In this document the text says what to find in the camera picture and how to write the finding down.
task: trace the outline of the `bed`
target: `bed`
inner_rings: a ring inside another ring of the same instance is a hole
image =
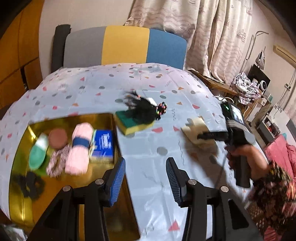
[[[168,105],[152,128],[128,136],[118,132],[141,239],[180,240],[183,235],[187,209],[174,202],[165,171],[168,157],[204,186],[227,185],[242,201],[246,199],[250,189],[237,187],[227,162],[222,166],[225,144],[217,142],[217,152],[211,154],[193,146],[181,131],[197,116],[209,130],[226,129],[219,101],[197,77],[182,70],[186,51],[182,38],[153,29],[112,26],[80,30],[65,39],[63,68],[26,92],[0,124],[1,209],[8,217],[10,170],[28,124],[126,110],[124,96],[130,90]],[[207,237],[211,233],[209,206]]]

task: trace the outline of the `person's arm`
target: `person's arm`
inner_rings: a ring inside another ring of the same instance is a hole
[[[288,173],[274,161],[266,176],[254,181],[250,200],[263,210],[267,223],[283,234],[296,218],[296,186]]]
[[[274,161],[267,163],[262,153],[254,146],[244,145],[229,151],[230,168],[235,169],[232,156],[246,156],[251,167],[254,190],[250,200],[264,212],[267,223],[278,234],[283,234],[296,218],[296,185],[288,173]]]

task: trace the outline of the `pile of clothes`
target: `pile of clothes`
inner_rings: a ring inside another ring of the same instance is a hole
[[[230,87],[239,93],[239,102],[241,104],[249,104],[251,100],[260,97],[259,88],[248,79],[244,72],[234,77]]]

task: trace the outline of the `gold tray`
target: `gold tray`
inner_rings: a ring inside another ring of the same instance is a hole
[[[113,168],[113,164],[89,163],[87,173],[80,176],[71,176],[63,173],[58,178],[51,178],[46,175],[45,169],[50,160],[53,149],[48,148],[46,157],[42,166],[35,171],[40,175],[45,182],[44,192],[39,199],[32,201],[30,198],[24,198],[19,186],[15,184],[13,176],[17,174],[25,175],[29,171],[29,153],[32,146],[35,144],[36,137],[42,132],[49,134],[53,128],[64,128],[68,135],[68,142],[71,142],[72,133],[75,126],[79,123],[88,122],[94,129],[112,130],[115,134],[114,160],[117,161],[121,156],[115,122],[113,115],[110,113],[91,114],[71,116],[53,120],[47,120],[29,125],[22,136],[20,144],[12,165],[12,171],[9,183],[9,212],[10,218],[14,223],[30,232],[35,223],[41,217],[47,206],[65,185],[70,185],[73,188],[83,187],[93,182],[98,178],[102,178],[106,170]],[[139,228],[133,210],[131,197],[124,176],[123,183],[119,192],[118,200],[112,208],[104,208],[107,230],[110,241],[125,240],[133,241],[140,238]],[[84,205],[80,205],[79,209],[79,238],[84,238]]]

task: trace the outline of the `air conditioner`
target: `air conditioner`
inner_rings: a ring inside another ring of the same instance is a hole
[[[289,64],[291,64],[294,68],[296,68],[296,57],[293,56],[288,50],[284,48],[274,45],[274,52],[281,56],[284,60],[286,60]]]

